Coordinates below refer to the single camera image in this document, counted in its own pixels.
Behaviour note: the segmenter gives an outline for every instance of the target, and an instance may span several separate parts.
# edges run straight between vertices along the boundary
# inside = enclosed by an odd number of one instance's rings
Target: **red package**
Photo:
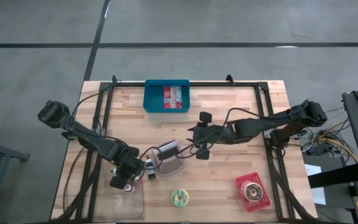
[[[246,197],[244,196],[243,194],[243,189],[245,187],[244,185],[247,185],[248,183],[257,184],[256,186],[259,186],[261,188],[262,196],[258,201],[247,200]],[[236,187],[240,193],[242,204],[244,205],[244,207],[247,209],[248,212],[254,212],[261,208],[270,206],[269,197],[266,195],[265,188],[257,172],[253,172],[248,175],[243,175],[242,177],[237,177]]]
[[[181,87],[180,86],[165,86],[164,87],[164,108],[165,109],[180,109],[183,106],[181,101]]]

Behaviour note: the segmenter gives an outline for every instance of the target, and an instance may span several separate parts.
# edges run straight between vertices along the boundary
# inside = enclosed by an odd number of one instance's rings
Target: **wooden table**
[[[99,84],[100,82],[84,82],[81,99],[97,93]],[[284,82],[268,81],[268,85],[274,112],[278,113],[289,108]],[[114,136],[130,146],[138,147],[140,153],[150,146],[158,146],[174,138],[179,140],[183,147],[189,145],[186,138],[190,138],[192,133],[187,129],[197,123],[201,111],[212,113],[214,124],[223,123],[228,109],[232,107],[241,107],[258,113],[255,92],[250,87],[191,87],[191,107],[187,113],[148,114],[142,106],[143,95],[144,88],[142,87],[115,87],[107,131],[108,136]],[[88,128],[92,124],[96,100],[97,97],[90,98],[78,108],[76,120]],[[230,119],[250,117],[253,116],[241,111],[233,111]],[[63,211],[63,188],[72,162],[81,148],[76,141],[69,143],[51,218],[58,217]],[[86,150],[82,152],[71,175],[66,206],[79,191],[85,154]],[[292,192],[306,210],[317,217],[299,147],[286,148],[284,160]],[[103,161],[94,211],[95,222],[112,222],[117,218],[113,215],[113,203],[116,203],[114,194],[118,189],[109,186],[112,177],[110,170],[113,168],[110,163]],[[234,179],[251,172],[259,173],[271,206],[248,213],[241,203]],[[245,144],[232,146],[215,144],[208,161],[192,157],[186,160],[184,169],[176,174],[157,176],[156,180],[143,178],[142,186],[144,188],[144,214],[140,218],[126,220],[126,222],[277,221],[261,134]],[[185,208],[175,208],[170,202],[172,190],[180,188],[186,189],[190,195],[190,201]],[[280,198],[285,217],[288,217],[282,192]],[[128,212],[139,214],[143,212],[139,208],[134,210],[131,211],[128,208]]]

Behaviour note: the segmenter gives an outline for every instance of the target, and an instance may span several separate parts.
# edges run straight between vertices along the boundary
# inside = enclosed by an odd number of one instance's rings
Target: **concrete floor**
[[[0,43],[92,42],[103,0],[0,0]],[[358,0],[113,0],[101,42],[358,42]],[[0,144],[12,162],[0,223],[48,219],[67,142],[37,121],[47,100],[78,101],[90,49],[0,49]],[[358,90],[358,48],[99,49],[91,80],[284,80],[292,105],[341,106]],[[343,121],[345,114],[325,126]],[[342,134],[356,147],[350,129]],[[330,217],[347,221],[341,213]]]

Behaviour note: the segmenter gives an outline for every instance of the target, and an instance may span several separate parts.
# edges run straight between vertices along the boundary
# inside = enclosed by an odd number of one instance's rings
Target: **blue plastic container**
[[[182,108],[164,108],[165,86],[181,86]],[[190,108],[189,80],[146,80],[143,107],[149,113],[186,113]]]

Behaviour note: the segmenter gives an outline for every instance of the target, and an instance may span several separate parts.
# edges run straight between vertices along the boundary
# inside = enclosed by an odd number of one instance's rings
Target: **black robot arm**
[[[262,131],[286,125],[282,129],[274,129],[270,132],[272,146],[283,147],[288,143],[291,135],[305,127],[320,127],[327,117],[320,104],[305,100],[291,109],[271,116],[260,116],[259,119],[237,119],[227,121],[223,125],[208,126],[208,123],[212,121],[212,115],[201,112],[200,120],[201,122],[189,131],[193,131],[192,141],[200,148],[199,150],[202,150],[202,148],[206,148],[205,144],[207,143],[240,144],[249,142]]]
[[[94,133],[70,116],[67,105],[48,101],[38,114],[38,119],[53,129],[67,130],[62,133],[65,138],[70,139],[70,135],[76,136],[78,142],[86,149],[99,152],[103,159],[116,165],[118,172],[111,181],[112,187],[123,189],[127,179],[135,179],[143,172],[144,162],[137,158],[137,148]]]

